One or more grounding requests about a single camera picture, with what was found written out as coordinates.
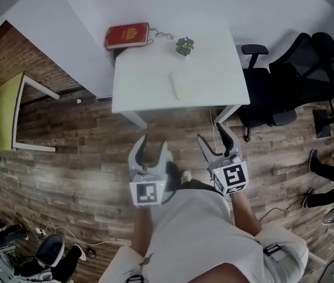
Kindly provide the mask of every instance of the desk leg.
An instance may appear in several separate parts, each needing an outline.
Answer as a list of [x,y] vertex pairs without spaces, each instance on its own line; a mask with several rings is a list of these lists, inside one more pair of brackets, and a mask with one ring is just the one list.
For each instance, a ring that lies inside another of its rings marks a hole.
[[42,93],[45,93],[46,95],[52,98],[55,98],[56,100],[59,100],[59,95],[57,93],[51,91],[50,89],[47,89],[45,86],[41,85],[35,80],[32,80],[30,77],[27,77],[26,75],[24,75],[23,80],[25,83],[32,86],[33,88],[36,88],[37,90],[41,91]]
[[55,147],[36,146],[34,144],[14,143],[12,147],[16,149],[55,152]]
[[126,117],[129,121],[132,121],[138,127],[142,129],[147,129],[147,123],[135,112],[128,111],[121,113],[124,117]]
[[241,106],[240,104],[227,106],[214,120],[214,124],[224,122],[233,113],[235,113],[235,111],[239,109],[240,106]]

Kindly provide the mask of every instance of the cable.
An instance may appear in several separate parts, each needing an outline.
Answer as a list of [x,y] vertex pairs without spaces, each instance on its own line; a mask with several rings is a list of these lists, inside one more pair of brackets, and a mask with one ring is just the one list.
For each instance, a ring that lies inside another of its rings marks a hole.
[[210,112],[211,126],[212,126],[212,128],[213,128],[213,140],[214,140],[215,153],[217,153],[217,152],[216,152],[215,136],[214,136],[214,123],[213,123],[213,118],[212,118],[212,116],[211,116],[211,106],[209,106],[209,112]]
[[87,245],[97,246],[97,245],[101,245],[101,244],[104,244],[104,243],[117,243],[117,244],[122,244],[122,245],[130,248],[127,244],[125,244],[124,242],[120,242],[120,241],[102,241],[102,242],[97,243],[97,244],[90,244],[90,243],[84,242],[82,240],[79,240],[77,237],[75,237],[75,235],[68,228],[65,228],[64,226],[57,226],[54,229],[54,233],[57,233],[57,229],[61,229],[61,228],[65,229],[66,231],[68,231],[75,238],[75,240],[77,240],[78,242],[81,242],[81,243],[84,243],[84,244],[87,244]]
[[45,235],[41,234],[41,236],[35,236],[31,229],[29,228],[29,225],[27,224],[27,222],[24,220],[24,218],[21,220],[21,223],[23,224],[23,227],[25,228],[27,233],[30,233],[31,236],[35,239],[42,239]]
[[304,196],[304,195],[300,195],[299,198],[298,198],[298,200],[295,201],[295,202],[293,202],[291,205],[289,205],[289,206],[287,207],[287,209],[285,209],[285,210],[280,209],[280,208],[272,208],[270,211],[268,211],[268,213],[266,213],[265,215],[263,215],[263,216],[260,218],[259,222],[261,222],[261,220],[264,219],[264,218],[265,218],[271,211],[273,211],[273,210],[280,210],[280,211],[282,211],[283,213],[287,212],[287,210],[288,210],[289,208],[291,208],[293,205],[297,204],[298,201],[300,201],[300,197],[302,197],[302,196]]
[[48,229],[50,229],[52,233],[55,233],[55,232],[53,232],[53,230],[51,229],[50,226],[47,226],[47,228],[45,229],[45,233],[48,233]]
[[177,190],[174,190],[174,191],[172,192],[172,194],[171,194],[165,201],[163,201],[163,202],[161,203],[161,205],[165,205],[169,200],[171,200],[172,197],[176,194],[176,191],[177,191]]
[[287,207],[287,209],[285,209],[285,210],[280,209],[280,208],[272,208],[270,211],[268,211],[268,213],[266,213],[265,215],[263,215],[263,216],[260,218],[259,222],[261,222],[261,220],[264,219],[264,218],[265,218],[270,212],[272,212],[273,210],[280,210],[281,212],[284,212],[284,213],[287,212],[287,210],[288,210],[289,208],[291,208],[293,205],[297,204],[298,201],[300,201],[300,197],[302,197],[302,196],[304,196],[304,195],[300,195],[299,198],[298,198],[298,200],[295,201],[294,203],[292,203],[291,205],[289,205],[289,206]]

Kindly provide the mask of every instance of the yellow table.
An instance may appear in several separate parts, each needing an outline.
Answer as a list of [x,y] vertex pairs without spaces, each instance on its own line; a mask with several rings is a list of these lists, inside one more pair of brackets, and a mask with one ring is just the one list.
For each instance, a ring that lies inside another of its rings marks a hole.
[[5,84],[0,86],[0,151],[28,149],[55,152],[54,147],[35,146],[32,144],[18,143],[16,131],[20,110],[21,96],[24,84],[36,88],[50,97],[59,99],[59,95],[40,83],[29,78],[24,72],[19,73]]

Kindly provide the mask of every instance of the eyeglasses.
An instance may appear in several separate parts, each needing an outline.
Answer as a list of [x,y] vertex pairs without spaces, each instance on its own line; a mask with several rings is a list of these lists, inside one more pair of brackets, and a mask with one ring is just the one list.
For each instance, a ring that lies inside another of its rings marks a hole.
[[157,30],[157,28],[151,28],[150,31],[156,31],[155,37],[157,38],[162,38],[166,37],[168,40],[173,40],[174,39],[174,34],[168,34],[165,32],[160,32]]

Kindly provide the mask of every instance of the small potted plant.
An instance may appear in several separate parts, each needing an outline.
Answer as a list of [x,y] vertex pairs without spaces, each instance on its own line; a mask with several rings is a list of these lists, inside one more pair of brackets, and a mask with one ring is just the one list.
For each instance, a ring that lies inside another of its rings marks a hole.
[[183,55],[184,57],[189,55],[190,51],[194,49],[194,41],[188,37],[178,39],[176,45],[176,52]]

